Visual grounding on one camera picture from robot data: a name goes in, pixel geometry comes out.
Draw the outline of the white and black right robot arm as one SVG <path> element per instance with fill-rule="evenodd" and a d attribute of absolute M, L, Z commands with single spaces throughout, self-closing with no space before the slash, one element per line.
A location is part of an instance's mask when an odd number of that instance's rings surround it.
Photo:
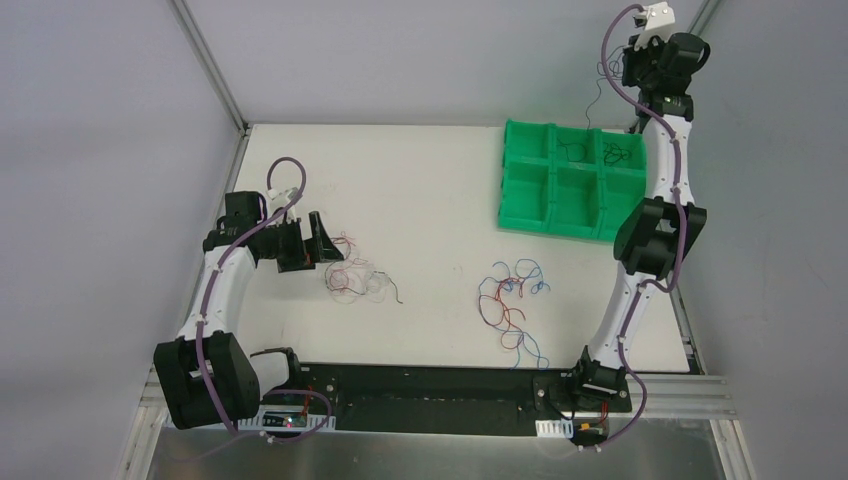
<path fill-rule="evenodd" d="M 624 49 L 621 85 L 639 91 L 632 103 L 647 151 L 648 185 L 616 234 L 613 293 L 567 383 L 569 400 L 580 409 L 629 397 L 629 355 L 641 318 L 657 293 L 675 288 L 706 225 L 707 211 L 696 206 L 688 180 L 694 102 L 687 89 L 710 53 L 709 44 L 691 33 L 636 35 Z"/>

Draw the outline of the black robot base mount plate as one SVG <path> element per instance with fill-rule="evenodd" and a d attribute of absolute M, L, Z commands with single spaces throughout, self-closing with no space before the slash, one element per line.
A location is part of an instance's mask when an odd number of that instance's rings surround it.
<path fill-rule="evenodd" d="M 263 406 L 312 417 L 337 431 L 533 436 L 539 420 L 629 413 L 629 392 L 581 393 L 567 369 L 305 364 Z"/>

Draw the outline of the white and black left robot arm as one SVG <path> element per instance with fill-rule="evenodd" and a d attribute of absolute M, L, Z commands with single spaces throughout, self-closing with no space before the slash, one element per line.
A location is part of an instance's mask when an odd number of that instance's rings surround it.
<path fill-rule="evenodd" d="M 201 290 L 176 338 L 154 350 L 154 367 L 176 428 L 235 428 L 258 413 L 268 394 L 286 405 L 303 396 L 305 378 L 291 348 L 248 354 L 237 339 L 245 294 L 260 262 L 290 273 L 342 257 L 318 212 L 309 214 L 311 235 L 303 236 L 293 212 L 300 197 L 296 188 L 226 195 L 225 212 L 202 243 Z"/>

